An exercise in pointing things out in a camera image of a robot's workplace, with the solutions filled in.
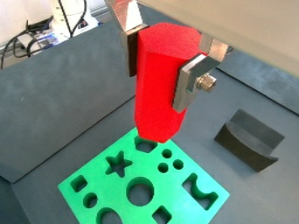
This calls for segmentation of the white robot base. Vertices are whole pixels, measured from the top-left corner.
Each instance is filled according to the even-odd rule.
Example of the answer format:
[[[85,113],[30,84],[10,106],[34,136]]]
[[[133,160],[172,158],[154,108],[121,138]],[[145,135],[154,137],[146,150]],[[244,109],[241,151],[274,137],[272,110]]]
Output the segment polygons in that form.
[[[57,45],[98,25],[90,16],[86,0],[49,0],[50,21],[34,38],[45,45]]]

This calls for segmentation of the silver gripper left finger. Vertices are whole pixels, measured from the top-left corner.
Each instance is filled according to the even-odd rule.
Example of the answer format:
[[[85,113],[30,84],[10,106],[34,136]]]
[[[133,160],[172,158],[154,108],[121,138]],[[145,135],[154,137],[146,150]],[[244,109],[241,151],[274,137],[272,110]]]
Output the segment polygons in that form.
[[[128,75],[136,75],[137,33],[148,27],[142,22],[136,0],[103,0],[116,20],[121,46],[125,51]]]

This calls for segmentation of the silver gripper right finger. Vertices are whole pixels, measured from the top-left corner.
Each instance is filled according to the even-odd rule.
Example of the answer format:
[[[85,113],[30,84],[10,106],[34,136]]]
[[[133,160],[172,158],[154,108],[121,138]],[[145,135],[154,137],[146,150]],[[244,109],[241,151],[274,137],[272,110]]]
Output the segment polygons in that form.
[[[216,85],[216,79],[209,71],[225,57],[228,45],[210,35],[202,33],[198,43],[200,53],[180,67],[172,108],[181,113],[192,103],[198,90],[209,92]]]

